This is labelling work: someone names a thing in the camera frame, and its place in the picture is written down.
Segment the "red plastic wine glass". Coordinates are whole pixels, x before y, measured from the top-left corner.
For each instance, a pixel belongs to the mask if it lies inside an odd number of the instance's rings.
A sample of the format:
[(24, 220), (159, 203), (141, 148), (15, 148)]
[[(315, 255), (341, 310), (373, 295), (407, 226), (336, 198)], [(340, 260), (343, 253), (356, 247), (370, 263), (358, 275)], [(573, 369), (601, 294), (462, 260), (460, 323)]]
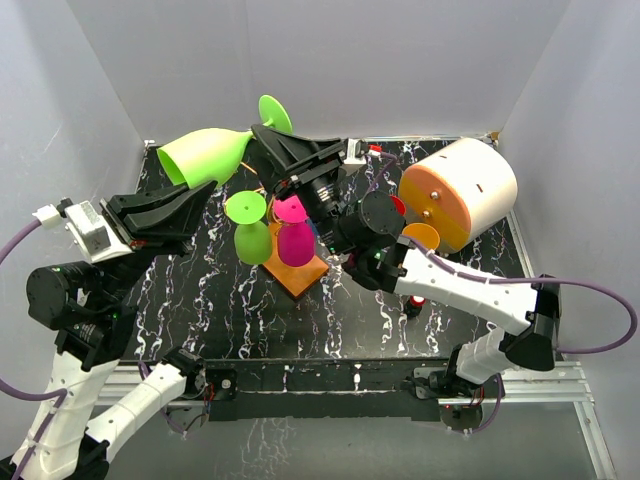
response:
[(391, 195), (390, 198), (393, 201), (398, 213), (400, 215), (404, 216), (405, 213), (406, 213), (406, 206), (405, 206), (404, 202), (399, 197), (397, 197), (395, 195)]

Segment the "green plastic wine glass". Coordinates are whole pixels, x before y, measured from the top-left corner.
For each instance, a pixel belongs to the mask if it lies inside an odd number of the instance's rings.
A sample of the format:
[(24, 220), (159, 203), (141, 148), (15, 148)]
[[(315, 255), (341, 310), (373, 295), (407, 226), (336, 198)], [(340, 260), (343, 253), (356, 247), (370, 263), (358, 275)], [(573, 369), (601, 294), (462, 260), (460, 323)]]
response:
[(251, 129), (204, 128), (161, 146), (157, 155), (173, 185), (195, 189), (215, 181), (221, 186), (237, 171), (252, 138)]
[(240, 191), (225, 204), (227, 217), (236, 224), (234, 246), (237, 257), (248, 265), (260, 265), (272, 254), (272, 239), (263, 222), (267, 211), (265, 198), (255, 191)]

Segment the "orange plastic wine glass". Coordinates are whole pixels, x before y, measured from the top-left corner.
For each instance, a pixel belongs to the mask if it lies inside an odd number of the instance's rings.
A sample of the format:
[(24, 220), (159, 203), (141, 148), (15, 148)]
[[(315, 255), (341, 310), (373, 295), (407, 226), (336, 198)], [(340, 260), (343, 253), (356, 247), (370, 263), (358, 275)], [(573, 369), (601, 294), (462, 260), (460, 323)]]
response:
[(437, 250), (440, 245), (440, 235), (437, 230), (426, 223), (411, 223), (404, 227), (402, 234), (416, 240), (429, 250)]

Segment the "blue plastic wine glass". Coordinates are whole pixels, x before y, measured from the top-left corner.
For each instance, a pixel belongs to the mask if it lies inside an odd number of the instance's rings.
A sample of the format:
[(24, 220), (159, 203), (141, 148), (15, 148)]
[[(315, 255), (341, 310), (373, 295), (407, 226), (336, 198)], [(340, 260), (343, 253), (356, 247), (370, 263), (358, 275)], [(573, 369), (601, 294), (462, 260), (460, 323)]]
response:
[(320, 234), (314, 222), (310, 218), (307, 218), (306, 223), (314, 234), (316, 241), (320, 241)]

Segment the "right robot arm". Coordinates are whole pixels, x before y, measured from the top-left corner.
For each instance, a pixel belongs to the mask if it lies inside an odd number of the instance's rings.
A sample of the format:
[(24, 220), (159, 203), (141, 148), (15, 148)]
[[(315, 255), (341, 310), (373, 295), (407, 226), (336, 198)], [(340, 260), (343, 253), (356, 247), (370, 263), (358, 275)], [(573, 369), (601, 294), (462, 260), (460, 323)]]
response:
[(355, 139), (313, 140), (255, 124), (245, 152), (276, 200), (298, 198), (320, 242), (344, 256), (343, 270), (362, 287), (433, 300), (494, 324), (456, 346), (443, 370), (419, 381), (435, 397), (466, 397), (507, 369), (547, 372), (556, 366), (560, 319), (554, 277), (509, 279), (439, 257), (411, 234), (387, 193), (368, 190), (346, 202), (339, 184), (348, 158), (395, 156)]

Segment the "pink plastic wine glass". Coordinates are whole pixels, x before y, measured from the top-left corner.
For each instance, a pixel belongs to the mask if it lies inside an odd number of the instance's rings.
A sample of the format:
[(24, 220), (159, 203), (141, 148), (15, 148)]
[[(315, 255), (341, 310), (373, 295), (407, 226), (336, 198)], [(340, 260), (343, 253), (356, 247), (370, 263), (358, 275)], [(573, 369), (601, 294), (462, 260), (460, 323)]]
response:
[(277, 233), (280, 260), (290, 267), (302, 267), (315, 256), (315, 237), (307, 212), (297, 196), (275, 200), (273, 211), (282, 226)]

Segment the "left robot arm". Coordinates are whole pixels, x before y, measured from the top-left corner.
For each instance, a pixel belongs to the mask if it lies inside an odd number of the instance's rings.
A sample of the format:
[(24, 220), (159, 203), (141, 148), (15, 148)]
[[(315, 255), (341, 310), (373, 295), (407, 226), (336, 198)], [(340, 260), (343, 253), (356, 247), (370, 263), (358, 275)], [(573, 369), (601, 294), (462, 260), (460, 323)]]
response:
[(56, 351), (46, 390), (11, 397), (38, 411), (17, 451), (1, 463), (5, 479), (102, 479), (124, 444), (155, 414), (206, 387), (204, 360), (169, 351), (142, 381), (102, 414), (95, 405), (123, 357), (138, 310), (126, 299), (160, 256), (190, 252), (215, 182), (121, 194), (98, 205), (62, 199), (38, 209), (28, 232), (63, 226), (80, 261), (40, 267), (26, 283), (29, 316), (53, 331)]

